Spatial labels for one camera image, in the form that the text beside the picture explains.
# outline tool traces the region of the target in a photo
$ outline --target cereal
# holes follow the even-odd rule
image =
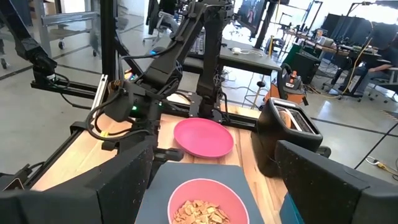
[[[228,216],[218,205],[194,200],[186,201],[174,213],[172,224],[230,224]]]

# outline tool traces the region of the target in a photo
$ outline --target monitor screen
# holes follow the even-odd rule
[[[238,10],[238,22],[255,34],[265,10],[265,3],[265,0],[243,0]]]

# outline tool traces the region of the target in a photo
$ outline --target cable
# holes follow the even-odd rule
[[[226,118],[227,118],[226,120],[227,120],[227,122],[231,122],[231,118],[229,117],[229,113],[228,113],[228,98],[226,96],[226,93],[224,93],[223,91],[221,91],[221,94],[224,96],[224,99],[225,99],[224,103],[225,103],[225,114],[226,114]]]
[[[155,54],[148,54],[148,55],[139,55],[139,56],[133,56],[133,55],[126,55],[126,56],[122,56],[118,58],[118,67],[119,67],[119,79],[120,80],[124,80],[124,70],[123,70],[123,65],[122,65],[122,61],[125,59],[140,59],[140,58],[152,58],[152,57],[156,57],[159,55],[162,55],[164,53],[169,52],[170,50],[172,50],[175,45],[177,44],[177,41],[172,42],[172,44],[167,47],[164,50],[161,50],[160,52],[157,52]]]
[[[355,166],[354,169],[357,169],[357,168],[363,163],[363,161],[364,161],[366,158],[368,158],[368,156],[373,152],[373,150],[374,150],[375,148],[378,147],[378,145],[384,140],[384,138],[387,137],[387,136],[390,134],[390,132],[391,132],[394,128],[396,128],[397,125],[398,125],[398,123],[396,123],[390,130],[388,130],[388,132],[387,132],[386,134],[383,135],[382,138],[380,138],[380,140],[372,147],[372,149],[365,155],[365,157],[363,157],[363,159],[361,159],[361,162],[359,162],[359,163]]]
[[[99,132],[99,133],[102,133],[102,130],[100,129],[100,127],[98,126],[98,119],[100,118],[100,116],[102,115],[102,114],[104,114],[105,113],[105,111],[104,110],[101,110],[98,114],[97,114],[97,116],[95,117],[95,119],[94,119],[94,127],[95,127],[95,129],[97,130],[97,132]],[[125,130],[122,130],[122,131],[118,131],[118,132],[116,132],[116,133],[108,133],[108,136],[116,136],[116,135],[118,135],[118,134],[122,134],[122,133],[125,133],[125,132],[127,132],[127,131],[131,131],[132,130],[132,128],[127,128],[127,129],[125,129]]]
[[[185,95],[181,92],[178,92],[178,91],[176,91],[175,94],[180,95],[180,96],[184,97],[186,100],[188,100],[188,102],[191,102],[191,99],[187,95]]]
[[[85,121],[86,130],[87,130],[88,133],[89,133],[91,136],[93,136],[94,138],[96,138],[96,139],[98,139],[98,140],[102,140],[102,141],[120,141],[120,140],[122,140],[122,139],[129,138],[129,137],[131,137],[131,136],[133,136],[133,135],[135,135],[135,134],[137,134],[137,133],[152,134],[152,133],[150,133],[148,130],[142,129],[142,130],[132,131],[132,132],[127,133],[127,134],[125,134],[125,135],[123,135],[123,136],[119,136],[119,137],[115,137],[115,138],[104,138],[104,137],[102,137],[102,136],[97,135],[97,134],[91,129],[90,121],[91,121],[93,115],[94,115],[97,111],[103,109],[105,106],[108,106],[108,105],[110,105],[111,103],[113,103],[114,101],[116,101],[116,100],[119,98],[119,96],[121,96],[121,91],[123,91],[123,89],[120,89],[110,100],[108,100],[107,102],[105,102],[105,103],[103,103],[103,104],[97,106],[96,108],[92,109],[92,110],[88,113],[88,116],[87,116],[86,121]]]
[[[247,86],[231,87],[231,86],[223,86],[223,85],[222,85],[222,87],[223,87],[223,88],[230,89],[230,90],[238,90],[238,89],[244,88],[244,89],[247,89],[247,90],[251,91],[252,93],[257,93],[256,91],[250,89],[250,88],[247,87]],[[268,88],[261,88],[261,90],[269,91]]]
[[[249,55],[249,54],[256,54],[260,57],[263,57],[263,54],[260,52],[256,52],[255,50],[241,50],[239,54]]]
[[[71,101],[69,101],[62,93],[61,93],[62,98],[69,103],[70,105],[72,105],[74,108],[79,108],[79,109],[84,109],[84,110],[91,110],[90,106],[82,106],[82,105],[78,105],[76,103],[72,103]]]
[[[55,88],[58,88],[60,90],[64,90],[67,89],[70,86],[70,80],[68,77],[66,77],[65,75],[61,75],[59,73],[54,72],[55,75],[58,75],[60,77],[62,77],[63,79],[65,79],[66,81],[66,85],[65,86],[58,86],[57,84],[55,84],[53,81],[51,81],[51,79],[47,78],[46,76],[44,76],[44,78]]]

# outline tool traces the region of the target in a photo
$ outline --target white cable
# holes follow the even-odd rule
[[[260,57],[263,56],[262,53],[256,52],[255,50],[241,50],[241,54],[256,54],[256,55],[258,55]]]

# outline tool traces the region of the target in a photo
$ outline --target black box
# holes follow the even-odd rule
[[[301,76],[303,84],[311,83],[313,77],[318,71],[321,61],[307,52],[296,53],[290,67],[292,71],[296,71],[297,75]]]

